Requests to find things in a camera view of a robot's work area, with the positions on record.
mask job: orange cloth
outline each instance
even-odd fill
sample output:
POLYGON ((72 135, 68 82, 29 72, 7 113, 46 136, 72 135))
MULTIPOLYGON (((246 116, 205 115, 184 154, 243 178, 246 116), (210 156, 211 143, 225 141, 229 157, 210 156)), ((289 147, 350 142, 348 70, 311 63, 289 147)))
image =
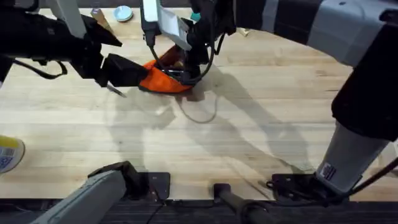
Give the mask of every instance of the orange cloth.
POLYGON ((166 75, 155 67, 156 60, 152 60, 144 65, 149 70, 145 79, 141 80, 140 86, 147 90, 159 93, 180 93, 192 88, 190 85, 182 85, 178 81, 166 75))

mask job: black mount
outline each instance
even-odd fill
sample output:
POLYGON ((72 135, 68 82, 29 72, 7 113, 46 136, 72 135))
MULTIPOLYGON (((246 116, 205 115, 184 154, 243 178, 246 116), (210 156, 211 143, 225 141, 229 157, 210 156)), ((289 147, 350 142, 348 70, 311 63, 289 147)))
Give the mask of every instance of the black mount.
POLYGON ((126 182, 124 197, 132 200, 166 200, 170 195, 170 173, 168 172, 138 172, 129 161, 118 162, 104 166, 91 174, 88 178, 107 172, 118 170, 126 182))
POLYGON ((274 198, 280 202, 324 201, 338 196, 319 182, 314 174, 273 174, 272 181, 268 181, 264 187, 272 190, 274 198))

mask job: metal bracket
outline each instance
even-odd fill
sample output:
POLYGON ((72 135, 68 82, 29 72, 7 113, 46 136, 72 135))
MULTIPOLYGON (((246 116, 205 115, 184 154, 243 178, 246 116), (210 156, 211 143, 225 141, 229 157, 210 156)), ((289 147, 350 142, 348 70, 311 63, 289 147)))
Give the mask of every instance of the metal bracket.
POLYGON ((313 174, 273 174, 266 186, 280 202, 322 201, 337 194, 326 188, 313 174))

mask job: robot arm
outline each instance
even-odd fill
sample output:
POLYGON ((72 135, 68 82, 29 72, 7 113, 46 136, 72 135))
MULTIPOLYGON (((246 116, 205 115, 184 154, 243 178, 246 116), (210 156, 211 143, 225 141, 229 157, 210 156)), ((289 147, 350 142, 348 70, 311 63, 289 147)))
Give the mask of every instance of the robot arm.
MULTIPOLYGON (((195 12, 208 0, 191 0, 195 12)), ((231 10, 215 2, 218 12, 231 10)), ((336 130, 315 180, 344 194, 398 137, 398 2, 393 0, 233 1, 236 27, 263 30, 320 50, 353 72, 332 104, 336 130)))

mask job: small white bowl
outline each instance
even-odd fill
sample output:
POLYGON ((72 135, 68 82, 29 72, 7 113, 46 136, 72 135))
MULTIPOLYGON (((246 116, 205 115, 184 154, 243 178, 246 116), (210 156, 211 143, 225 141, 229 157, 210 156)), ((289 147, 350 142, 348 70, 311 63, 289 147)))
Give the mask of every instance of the small white bowl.
POLYGON ((113 11, 113 15, 119 22, 126 22, 133 17, 132 10, 129 6, 119 6, 113 11))

